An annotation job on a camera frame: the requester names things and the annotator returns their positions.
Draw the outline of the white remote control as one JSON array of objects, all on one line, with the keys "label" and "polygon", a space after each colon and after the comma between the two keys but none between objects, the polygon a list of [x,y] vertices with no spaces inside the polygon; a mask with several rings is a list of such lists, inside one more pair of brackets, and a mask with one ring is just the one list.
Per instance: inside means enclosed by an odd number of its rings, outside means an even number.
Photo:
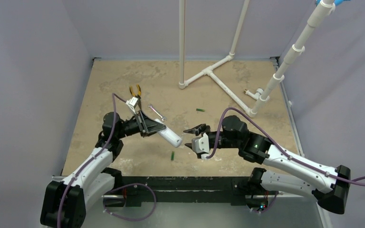
[{"label": "white remote control", "polygon": [[157,131],[157,133],[163,137],[168,143],[170,143],[173,147],[177,148],[181,146],[183,140],[177,135],[173,130],[171,130],[167,125],[165,125],[161,120],[155,119],[156,122],[164,125],[165,128]]}]

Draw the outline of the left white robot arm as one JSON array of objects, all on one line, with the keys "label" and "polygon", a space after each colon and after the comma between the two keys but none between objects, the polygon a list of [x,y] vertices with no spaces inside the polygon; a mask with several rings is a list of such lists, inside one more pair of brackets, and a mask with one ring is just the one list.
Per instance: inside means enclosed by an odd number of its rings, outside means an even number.
[{"label": "left white robot arm", "polygon": [[64,179],[51,181],[45,190],[40,223],[51,228],[79,228],[83,225],[88,209],[109,192],[118,194],[123,187],[121,172],[109,165],[120,154],[122,138],[134,134],[148,137],[166,125],[138,111],[129,120],[109,112],[103,117],[103,130],[89,157]]}]

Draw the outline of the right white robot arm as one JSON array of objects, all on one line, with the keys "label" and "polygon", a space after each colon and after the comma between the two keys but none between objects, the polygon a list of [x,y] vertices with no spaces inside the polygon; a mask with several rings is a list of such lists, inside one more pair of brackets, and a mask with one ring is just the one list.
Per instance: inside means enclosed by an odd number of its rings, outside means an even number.
[{"label": "right white robot arm", "polygon": [[314,198],[323,209],[344,214],[350,189],[348,180],[351,171],[344,165],[331,167],[323,165],[298,154],[292,153],[273,143],[267,137],[251,132],[247,124],[235,115],[225,117],[221,131],[212,132],[203,123],[184,133],[194,134],[191,143],[186,143],[199,159],[210,155],[210,150],[238,149],[244,160],[274,167],[286,175],[272,171],[254,169],[248,180],[248,188],[253,193],[264,191],[283,191],[304,197]]}]

